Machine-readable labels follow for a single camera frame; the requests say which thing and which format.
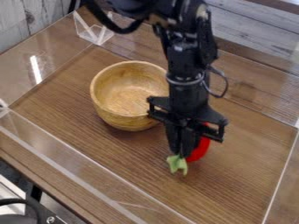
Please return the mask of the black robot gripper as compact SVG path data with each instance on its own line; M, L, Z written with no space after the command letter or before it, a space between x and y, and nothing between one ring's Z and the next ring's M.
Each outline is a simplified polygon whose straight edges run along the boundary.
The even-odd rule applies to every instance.
M200 137L222 142L226 117L209 105L209 83L205 80L166 80L168 96L149 96L148 116L161 122L170 152L186 158Z

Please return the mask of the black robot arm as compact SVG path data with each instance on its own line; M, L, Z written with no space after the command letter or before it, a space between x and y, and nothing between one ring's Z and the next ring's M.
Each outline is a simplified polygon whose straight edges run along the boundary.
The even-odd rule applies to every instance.
M114 33L128 34L148 23L158 37L168 62L166 96L150 96L148 116L162 123L170 152L186 158L208 138L220 142L228 119L209 105L210 74L222 74L212 63L218 48L210 25L210 9L204 0L105 0L110 9L133 22L118 26L100 7L86 0L85 7Z

